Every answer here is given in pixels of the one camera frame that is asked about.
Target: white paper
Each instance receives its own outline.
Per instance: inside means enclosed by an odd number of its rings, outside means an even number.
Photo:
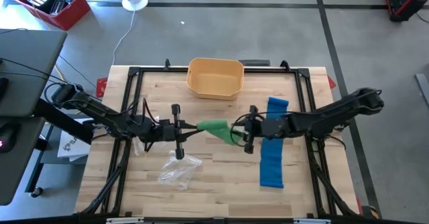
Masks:
[[[92,120],[91,118],[86,119],[75,119],[75,121],[82,123],[86,120]],[[67,157],[82,157],[89,153],[90,146],[89,144],[79,140],[70,134],[63,131],[61,133],[60,147],[58,148],[58,158],[67,158]]]

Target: red basket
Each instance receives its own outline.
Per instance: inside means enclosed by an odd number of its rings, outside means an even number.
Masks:
[[[27,0],[16,1],[21,3],[35,17],[38,17],[35,13],[35,10],[37,10],[40,16],[38,18],[60,28],[61,30],[69,30],[78,20],[80,20],[80,18],[91,10],[86,0],[73,0],[69,5],[62,9],[58,15],[52,16],[40,11],[39,9],[33,8]]]

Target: blue towel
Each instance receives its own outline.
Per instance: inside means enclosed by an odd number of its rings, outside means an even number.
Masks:
[[[286,112],[289,102],[270,97],[267,112]],[[275,118],[285,113],[267,113],[267,118]],[[261,186],[283,188],[282,179],[283,139],[262,140],[259,182]]]

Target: wooden table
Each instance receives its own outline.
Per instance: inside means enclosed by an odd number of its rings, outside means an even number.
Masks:
[[[129,66],[113,66],[103,103],[119,111]],[[309,68],[317,107],[332,102],[326,69]],[[131,89],[130,101],[134,88]],[[186,74],[173,72],[145,73],[142,96],[146,97],[154,116],[170,118],[171,104],[181,106],[181,118],[197,124],[207,119],[227,119],[232,123],[248,113],[250,105],[260,111],[267,108],[268,97],[289,101],[289,111],[299,111],[294,76],[291,74],[246,74],[244,88],[235,101],[197,99],[186,85]],[[138,113],[142,111],[142,99]],[[250,155],[238,146],[224,144],[209,133],[194,135],[183,144],[185,153],[202,160],[188,190],[175,190],[161,185],[157,178],[175,143],[154,144],[145,156],[136,156],[131,149],[123,192],[121,214],[132,211],[144,217],[305,217],[316,213],[310,169],[303,137],[285,139],[283,147],[284,188],[259,185],[261,141],[255,141]],[[106,181],[113,138],[102,137],[91,146],[80,187],[76,211],[81,211],[95,198]],[[332,185],[354,211],[358,211],[355,191],[344,147],[335,140],[326,140],[326,158]],[[328,210],[326,192],[321,193]],[[116,185],[113,187],[112,200]]]

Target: white cable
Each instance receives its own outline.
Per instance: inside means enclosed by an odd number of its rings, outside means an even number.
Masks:
[[[122,40],[127,37],[128,33],[133,29],[133,22],[134,22],[134,15],[135,15],[135,10],[133,11],[133,17],[131,17],[131,25],[129,26],[129,30],[127,31],[127,33],[125,33],[125,35],[122,36],[122,38],[119,40],[118,44],[116,45],[115,49],[113,50],[113,61],[112,61],[112,65],[115,64],[116,61],[116,50],[118,49],[118,46],[121,44]]]

